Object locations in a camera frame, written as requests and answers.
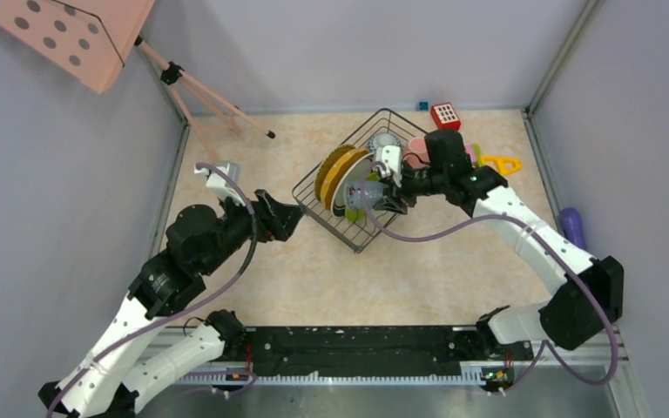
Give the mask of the lime green plate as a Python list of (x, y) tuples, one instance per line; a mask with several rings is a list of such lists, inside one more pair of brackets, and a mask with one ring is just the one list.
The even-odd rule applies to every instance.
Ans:
[(366, 213), (362, 209), (347, 208), (345, 210), (345, 218), (349, 222), (356, 223), (356, 222), (359, 222), (362, 219), (365, 219), (366, 218)]

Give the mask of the white plate teal rim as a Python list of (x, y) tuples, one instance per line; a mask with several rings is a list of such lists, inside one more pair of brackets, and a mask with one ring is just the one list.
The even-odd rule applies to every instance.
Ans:
[(333, 201), (329, 207), (330, 212), (336, 218), (342, 218), (345, 216), (346, 205), (345, 205), (345, 184), (350, 180), (360, 179), (363, 175), (368, 175), (368, 167), (374, 159), (374, 153), (370, 152), (363, 157), (355, 161), (342, 176), (340, 182), (337, 184), (334, 189)]

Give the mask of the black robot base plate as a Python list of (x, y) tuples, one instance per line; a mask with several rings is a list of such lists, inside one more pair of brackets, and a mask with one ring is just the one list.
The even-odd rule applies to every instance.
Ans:
[(471, 361), (529, 361), (529, 342), (488, 347), (473, 326), (248, 328), (217, 363), (260, 377), (458, 376)]

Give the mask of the yellow polka dot plate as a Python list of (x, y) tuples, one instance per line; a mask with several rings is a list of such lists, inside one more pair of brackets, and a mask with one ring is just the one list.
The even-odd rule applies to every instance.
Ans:
[(321, 188), (321, 201), (319, 202), (322, 203), (323, 207), (330, 211), (329, 207), (333, 201), (335, 188), (344, 175), (344, 172), (346, 172), (355, 161), (366, 154), (368, 154), (367, 149), (354, 148), (354, 150), (347, 152), (334, 163)]

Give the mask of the red patterned bowl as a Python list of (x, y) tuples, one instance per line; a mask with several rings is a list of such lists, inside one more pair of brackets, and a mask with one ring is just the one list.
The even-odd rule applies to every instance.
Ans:
[(370, 152), (376, 152), (385, 146), (402, 147), (402, 141), (388, 131), (376, 133), (367, 141), (367, 149)]

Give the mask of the large pink mug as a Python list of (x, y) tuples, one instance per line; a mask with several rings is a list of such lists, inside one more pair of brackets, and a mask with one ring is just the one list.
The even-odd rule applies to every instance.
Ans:
[(429, 165), (429, 153), (424, 137), (412, 138), (404, 149), (403, 160), (410, 167), (418, 169)]

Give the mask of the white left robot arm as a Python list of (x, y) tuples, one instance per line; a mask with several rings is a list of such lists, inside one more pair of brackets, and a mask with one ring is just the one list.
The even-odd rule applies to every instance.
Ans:
[(87, 358), (38, 396), (48, 415), (134, 417), (168, 386), (205, 361), (233, 360), (243, 352), (243, 326), (227, 310), (212, 313), (185, 340), (149, 360), (139, 357), (169, 322), (194, 309), (192, 300), (211, 275), (245, 243), (285, 241), (305, 214), (264, 190), (251, 204), (221, 201), (183, 209), (166, 230), (166, 248), (150, 258), (131, 283), (109, 327)]

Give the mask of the grey white mug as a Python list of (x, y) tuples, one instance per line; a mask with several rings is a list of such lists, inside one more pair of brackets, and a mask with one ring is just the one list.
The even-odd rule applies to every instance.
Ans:
[(348, 180), (342, 196), (349, 210), (364, 210), (378, 205), (384, 196), (385, 185), (375, 180)]

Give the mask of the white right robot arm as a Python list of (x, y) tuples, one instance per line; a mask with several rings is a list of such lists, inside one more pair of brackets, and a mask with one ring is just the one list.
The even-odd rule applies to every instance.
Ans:
[(595, 257), (538, 217), (489, 166), (476, 167), (460, 132), (441, 129), (424, 137), (428, 160), (415, 168), (399, 147), (376, 151), (385, 195), (377, 209), (404, 214), (422, 196), (442, 195), (471, 222), (497, 234), (544, 283), (551, 297), (523, 307), (498, 307), (476, 323), (476, 348), (498, 359), (511, 344), (548, 340), (574, 350), (623, 315), (624, 268), (612, 256)]

